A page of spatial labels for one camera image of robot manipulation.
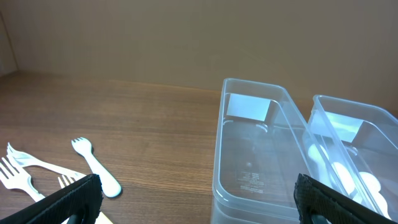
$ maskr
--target empty clear container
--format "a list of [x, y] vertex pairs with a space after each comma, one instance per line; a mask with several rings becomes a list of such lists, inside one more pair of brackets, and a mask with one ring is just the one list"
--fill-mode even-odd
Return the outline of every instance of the empty clear container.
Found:
[[[320, 95], [313, 100], [308, 123], [343, 193], [398, 222], [398, 120], [373, 105]], [[322, 170], [313, 175], [334, 188]]]
[[[213, 174], [212, 223], [298, 223], [293, 193], [299, 173], [320, 159], [315, 136], [281, 86], [226, 79], [221, 94]], [[329, 163], [328, 177], [336, 178]]]

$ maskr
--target spoon handle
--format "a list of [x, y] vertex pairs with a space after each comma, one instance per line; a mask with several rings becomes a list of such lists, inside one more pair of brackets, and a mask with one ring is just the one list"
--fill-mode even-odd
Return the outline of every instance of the spoon handle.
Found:
[[92, 155], [85, 156], [88, 165], [94, 174], [98, 174], [102, 183], [102, 191], [107, 197], [116, 197], [120, 194], [122, 187], [117, 180], [103, 167]]

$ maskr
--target brown wooden surface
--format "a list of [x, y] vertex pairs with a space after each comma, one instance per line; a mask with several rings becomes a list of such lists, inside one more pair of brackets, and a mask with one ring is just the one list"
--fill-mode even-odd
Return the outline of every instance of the brown wooden surface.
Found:
[[[308, 119], [312, 100], [295, 102]], [[219, 106], [219, 91], [19, 72], [0, 78], [0, 157], [10, 142], [88, 174], [70, 144], [84, 136], [122, 185], [103, 200], [114, 223], [209, 223]], [[57, 174], [26, 170], [42, 194], [60, 188]], [[34, 202], [3, 184], [0, 197], [0, 219]]]

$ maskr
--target white plastic fork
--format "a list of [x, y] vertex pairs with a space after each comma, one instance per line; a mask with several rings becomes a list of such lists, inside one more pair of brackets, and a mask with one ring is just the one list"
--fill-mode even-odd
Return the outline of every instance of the white plastic fork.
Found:
[[79, 180], [85, 176], [85, 174], [41, 161], [26, 152], [15, 150], [10, 143], [7, 146], [7, 155], [12, 156], [21, 167], [41, 166], [53, 172], [73, 177], [75, 180]]
[[100, 162], [94, 157], [91, 142], [85, 138], [77, 138], [72, 140], [72, 146], [77, 153], [82, 155], [91, 171], [98, 174], [102, 183], [102, 191], [107, 197], [116, 197], [122, 191], [122, 187], [117, 180], [103, 167]]
[[[60, 177], [58, 177], [58, 181], [60, 182], [61, 188], [64, 188], [65, 186], [68, 186], [69, 184], [73, 183], [73, 179], [70, 178], [69, 176], [62, 175], [62, 179], [65, 183], [63, 184], [62, 180]], [[98, 218], [95, 220], [96, 224], [113, 224], [111, 220], [107, 218], [107, 216], [104, 215], [104, 213], [99, 212]]]
[[1, 158], [11, 173], [1, 164], [0, 169], [4, 172], [0, 172], [0, 181], [4, 184], [7, 189], [21, 189], [28, 193], [35, 202], [42, 200], [44, 196], [40, 194], [32, 185], [32, 177], [14, 160], [10, 155], [7, 155], [10, 163], [7, 159]]

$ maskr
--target wall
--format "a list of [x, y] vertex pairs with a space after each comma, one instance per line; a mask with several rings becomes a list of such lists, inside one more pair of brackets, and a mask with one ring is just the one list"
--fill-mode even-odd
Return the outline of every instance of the wall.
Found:
[[16, 70], [17, 64], [0, 14], [0, 76]]
[[217, 90], [236, 77], [398, 109], [398, 1], [0, 1], [21, 70]]

